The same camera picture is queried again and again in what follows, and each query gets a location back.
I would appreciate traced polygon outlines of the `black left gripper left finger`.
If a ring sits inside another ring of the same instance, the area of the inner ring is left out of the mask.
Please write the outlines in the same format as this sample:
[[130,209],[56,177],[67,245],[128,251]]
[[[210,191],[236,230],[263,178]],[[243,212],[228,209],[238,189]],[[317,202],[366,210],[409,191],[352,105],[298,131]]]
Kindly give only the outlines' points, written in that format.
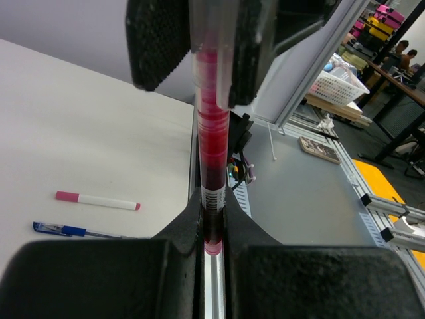
[[2,318],[202,318],[201,191],[149,239],[35,241],[1,279]]

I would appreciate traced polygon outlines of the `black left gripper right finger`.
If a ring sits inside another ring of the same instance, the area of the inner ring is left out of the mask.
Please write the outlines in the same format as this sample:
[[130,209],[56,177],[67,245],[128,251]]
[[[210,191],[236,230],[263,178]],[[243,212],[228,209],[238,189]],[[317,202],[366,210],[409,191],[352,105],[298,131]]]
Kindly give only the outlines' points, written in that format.
[[423,318],[402,259],[378,247],[283,245],[226,189],[228,318]]

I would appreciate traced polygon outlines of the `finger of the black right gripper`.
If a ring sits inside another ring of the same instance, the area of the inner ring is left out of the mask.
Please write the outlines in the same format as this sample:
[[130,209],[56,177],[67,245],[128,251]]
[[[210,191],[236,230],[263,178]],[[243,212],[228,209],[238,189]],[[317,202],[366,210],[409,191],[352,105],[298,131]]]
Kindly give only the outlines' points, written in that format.
[[320,30],[339,1],[240,1],[228,107],[256,97],[274,59]]
[[133,85],[153,92],[190,49],[189,2],[129,0],[125,26]]

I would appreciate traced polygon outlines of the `clear red pen cap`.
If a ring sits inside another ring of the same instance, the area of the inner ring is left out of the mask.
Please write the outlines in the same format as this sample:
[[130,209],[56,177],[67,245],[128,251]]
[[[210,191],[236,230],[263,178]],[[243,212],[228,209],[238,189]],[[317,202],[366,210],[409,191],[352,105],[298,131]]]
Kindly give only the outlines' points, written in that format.
[[189,1],[192,73],[197,98],[230,110],[239,1]]

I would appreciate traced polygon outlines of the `red pink pen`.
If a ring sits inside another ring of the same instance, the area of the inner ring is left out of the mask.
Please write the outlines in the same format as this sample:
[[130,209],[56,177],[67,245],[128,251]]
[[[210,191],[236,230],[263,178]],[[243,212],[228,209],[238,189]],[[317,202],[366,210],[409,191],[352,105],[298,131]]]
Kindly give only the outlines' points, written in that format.
[[203,234],[205,250],[216,256],[222,250],[230,114],[205,97],[196,96]]

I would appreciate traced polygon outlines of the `blue ballpoint pen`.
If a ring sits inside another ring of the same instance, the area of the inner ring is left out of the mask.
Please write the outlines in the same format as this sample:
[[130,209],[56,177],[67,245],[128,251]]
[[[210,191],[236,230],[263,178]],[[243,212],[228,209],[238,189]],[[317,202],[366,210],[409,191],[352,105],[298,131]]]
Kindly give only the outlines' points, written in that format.
[[62,237],[93,237],[100,239],[142,239],[142,237],[130,237],[125,235],[114,235],[85,228],[73,227],[69,225],[59,225],[54,223],[43,223],[33,221],[33,230],[37,233],[57,235]]

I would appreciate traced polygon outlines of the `white acrylic marker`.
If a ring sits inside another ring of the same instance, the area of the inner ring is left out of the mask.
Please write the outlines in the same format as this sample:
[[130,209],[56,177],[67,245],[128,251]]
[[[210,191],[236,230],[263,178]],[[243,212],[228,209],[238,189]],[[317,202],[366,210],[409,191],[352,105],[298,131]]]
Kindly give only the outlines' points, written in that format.
[[141,208],[141,204],[138,202],[124,201],[119,199],[110,199],[105,197],[97,197],[92,195],[84,195],[79,193],[78,203],[87,205],[97,205],[102,207],[111,207],[117,209],[125,209],[131,211],[138,211]]

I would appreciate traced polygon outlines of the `pink marker cap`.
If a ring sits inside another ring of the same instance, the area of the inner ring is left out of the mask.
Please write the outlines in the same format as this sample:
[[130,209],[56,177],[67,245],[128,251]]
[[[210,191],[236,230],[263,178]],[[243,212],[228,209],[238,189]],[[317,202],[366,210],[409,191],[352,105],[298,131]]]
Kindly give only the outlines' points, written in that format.
[[79,193],[71,193],[66,191],[57,191],[55,195],[55,199],[59,201],[67,201],[77,203],[79,200]]

